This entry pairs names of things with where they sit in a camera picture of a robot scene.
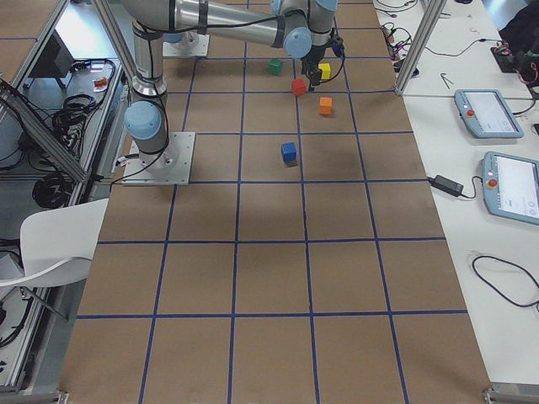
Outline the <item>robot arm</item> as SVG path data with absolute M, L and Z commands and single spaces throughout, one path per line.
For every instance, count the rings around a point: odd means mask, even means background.
M 124 1 L 144 34 L 195 32 L 281 48 L 302 62 L 310 91 L 326 81 L 319 64 L 330 49 L 344 59 L 344 44 L 334 28 L 336 1 L 272 1 L 259 13 L 215 1 Z
M 166 154 L 169 135 L 163 35 L 139 22 L 133 23 L 132 30 L 136 71 L 131 81 L 132 103 L 125 111 L 124 122 L 138 148 L 141 164 L 157 170 L 170 159 Z

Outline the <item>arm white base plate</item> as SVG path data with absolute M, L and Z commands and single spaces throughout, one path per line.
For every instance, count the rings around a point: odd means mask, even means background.
M 209 43 L 209 35 L 199 35 L 195 32 L 165 34 L 163 36 L 163 57 L 174 59 L 206 57 Z
M 154 162 L 155 156 L 140 154 L 132 141 L 130 153 L 137 157 L 125 164 L 121 183 L 128 186 L 188 185 L 194 149 L 194 132 L 171 132 L 168 147 Z

